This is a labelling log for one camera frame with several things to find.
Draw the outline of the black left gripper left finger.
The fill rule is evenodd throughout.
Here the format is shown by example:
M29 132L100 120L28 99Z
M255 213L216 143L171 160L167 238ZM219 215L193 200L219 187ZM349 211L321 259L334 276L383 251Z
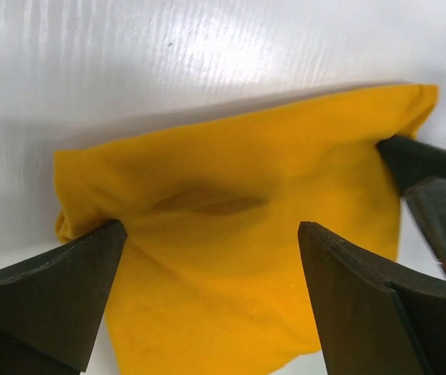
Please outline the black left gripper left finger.
M113 220L0 269L0 374L81 374L127 233Z

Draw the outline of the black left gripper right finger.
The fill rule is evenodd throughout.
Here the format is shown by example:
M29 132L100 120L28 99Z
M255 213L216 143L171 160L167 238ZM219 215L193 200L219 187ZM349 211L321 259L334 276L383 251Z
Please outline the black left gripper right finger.
M313 222L302 268L329 374L446 374L446 281Z

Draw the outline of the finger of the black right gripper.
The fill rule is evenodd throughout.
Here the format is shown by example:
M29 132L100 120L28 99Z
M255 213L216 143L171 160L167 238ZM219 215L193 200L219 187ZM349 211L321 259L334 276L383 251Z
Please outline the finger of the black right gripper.
M446 274L446 149L403 136L376 149Z

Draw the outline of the yellow t shirt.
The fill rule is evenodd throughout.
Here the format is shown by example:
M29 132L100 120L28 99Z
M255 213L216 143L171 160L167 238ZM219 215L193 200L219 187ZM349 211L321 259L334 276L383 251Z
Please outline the yellow t shirt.
M298 249L313 221L388 259L400 199L379 141L434 84L360 88L54 154L60 241L127 232L106 306L122 374L269 374L320 348Z

